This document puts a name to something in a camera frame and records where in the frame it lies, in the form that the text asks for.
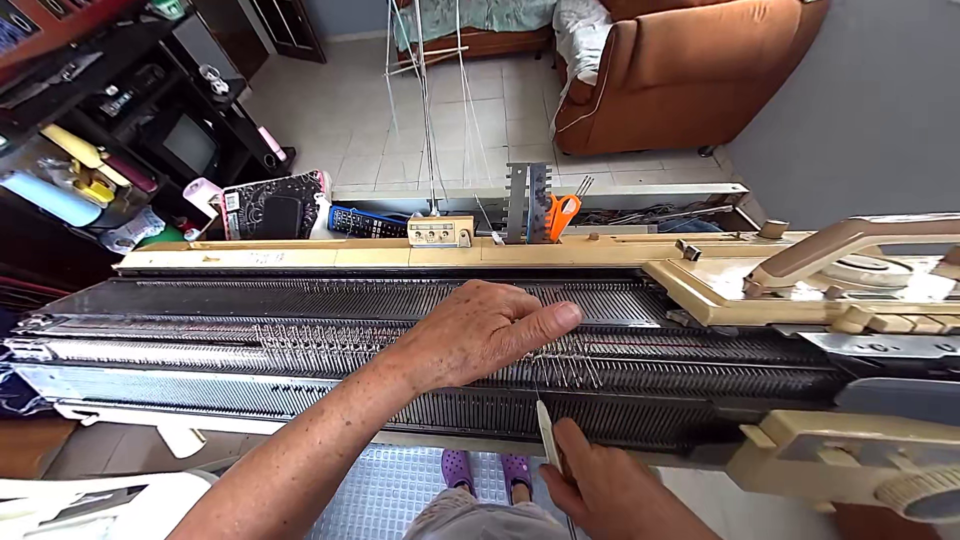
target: freckled skin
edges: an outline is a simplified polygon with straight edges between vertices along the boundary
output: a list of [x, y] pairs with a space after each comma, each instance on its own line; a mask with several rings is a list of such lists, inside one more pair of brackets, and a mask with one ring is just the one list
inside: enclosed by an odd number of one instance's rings
[[417, 396], [485, 377], [582, 317], [512, 285], [465, 283], [233, 465], [168, 538], [303, 538], [373, 436]]

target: wall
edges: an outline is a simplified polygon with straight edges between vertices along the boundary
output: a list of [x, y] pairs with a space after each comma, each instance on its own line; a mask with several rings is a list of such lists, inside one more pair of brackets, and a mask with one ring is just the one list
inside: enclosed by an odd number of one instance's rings
[[303, 0], [303, 4], [321, 40], [387, 29], [386, 0]]
[[729, 152], [794, 229], [960, 210], [960, 4], [833, 0], [804, 61]]

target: label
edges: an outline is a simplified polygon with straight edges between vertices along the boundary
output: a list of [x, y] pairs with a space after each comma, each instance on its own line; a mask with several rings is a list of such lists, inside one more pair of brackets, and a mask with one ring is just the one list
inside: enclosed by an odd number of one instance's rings
[[237, 223], [237, 214], [227, 214], [227, 240], [240, 239], [240, 224]]
[[225, 194], [224, 207], [228, 212], [240, 209], [240, 194], [235, 191]]
[[253, 264], [278, 264], [283, 262], [283, 253], [254, 253], [251, 255], [251, 262]]

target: brown armchair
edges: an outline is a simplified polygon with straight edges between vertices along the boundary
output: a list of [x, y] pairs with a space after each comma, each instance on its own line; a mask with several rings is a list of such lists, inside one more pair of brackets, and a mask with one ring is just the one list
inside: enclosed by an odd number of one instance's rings
[[[613, 2], [604, 2], [617, 22], [596, 85], [574, 79], [557, 113], [554, 140], [568, 154], [730, 142], [800, 63], [828, 8], [828, 0]], [[560, 55], [557, 63], [565, 83]]]

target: dark wooden cabinet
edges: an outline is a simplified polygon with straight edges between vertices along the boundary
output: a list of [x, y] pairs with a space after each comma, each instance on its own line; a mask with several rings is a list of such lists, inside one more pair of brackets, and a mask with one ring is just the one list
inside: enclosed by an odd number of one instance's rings
[[270, 53], [237, 0], [193, 0], [210, 34], [248, 81]]
[[267, 34], [284, 56], [326, 63], [301, 0], [251, 0]]

